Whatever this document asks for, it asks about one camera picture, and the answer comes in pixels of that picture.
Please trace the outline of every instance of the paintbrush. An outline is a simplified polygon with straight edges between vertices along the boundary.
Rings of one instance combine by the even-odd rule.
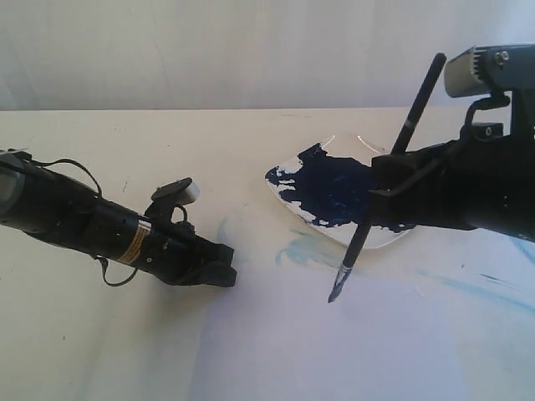
[[[433,58],[433,62],[427,70],[424,82],[422,82],[420,86],[420,90],[418,91],[415,101],[409,110],[407,119],[401,127],[398,138],[392,147],[392,151],[390,152],[391,155],[400,155],[405,153],[410,142],[410,138],[412,138],[416,126],[420,121],[420,117],[424,113],[424,109],[427,106],[427,102],[429,101],[429,97],[433,92],[436,81],[441,75],[444,64],[446,64],[445,54],[438,53]],[[339,266],[338,273],[334,279],[333,290],[329,294],[329,303],[334,302],[338,295],[340,295],[346,280],[353,271],[353,266],[357,260],[357,257],[359,257],[359,254],[362,251],[366,238],[368,237],[369,230],[371,229],[372,219],[373,216],[368,208],[368,210],[364,213],[362,221],[355,230],[353,237],[349,242],[348,249],[345,252],[344,259]]]

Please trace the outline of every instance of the screw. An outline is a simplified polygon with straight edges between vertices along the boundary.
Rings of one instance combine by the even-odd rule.
[[[494,61],[498,65],[503,65],[505,62],[509,60],[509,53],[505,50],[503,52],[497,52],[494,54]]]

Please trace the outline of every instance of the white tabletop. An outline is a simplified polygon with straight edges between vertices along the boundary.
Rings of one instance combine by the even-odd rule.
[[[0,133],[2,147],[28,147],[36,160],[81,162],[107,199],[140,212],[157,186],[191,176],[201,189],[191,222],[200,236],[236,248],[240,271],[272,265],[293,230],[317,236],[324,252],[341,258],[343,247],[287,211],[263,176],[330,135],[360,134],[388,148],[406,112],[3,112]],[[454,139],[464,113],[429,108],[412,147]],[[85,180],[75,169],[58,170]],[[206,306],[215,292],[229,290],[168,287],[145,273],[110,288],[88,256],[6,227],[0,244],[1,399],[187,399]],[[283,264],[293,265],[288,258]],[[129,273],[117,264],[111,270],[115,278]],[[443,301],[470,399],[532,399],[535,267],[508,238],[417,227],[365,251],[359,273],[411,282],[423,297]]]

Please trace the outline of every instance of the yellow label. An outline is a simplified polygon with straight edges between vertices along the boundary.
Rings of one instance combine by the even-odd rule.
[[[125,253],[117,259],[117,261],[129,265],[133,263],[141,253],[141,243],[146,236],[150,234],[150,223],[148,221],[139,220],[137,222],[137,230],[135,231],[134,238],[130,243],[130,246]]]

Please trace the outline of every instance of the white wall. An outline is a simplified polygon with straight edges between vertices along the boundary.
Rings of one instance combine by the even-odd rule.
[[[533,0],[0,0],[0,109],[407,105],[434,53],[535,42],[533,15]]]

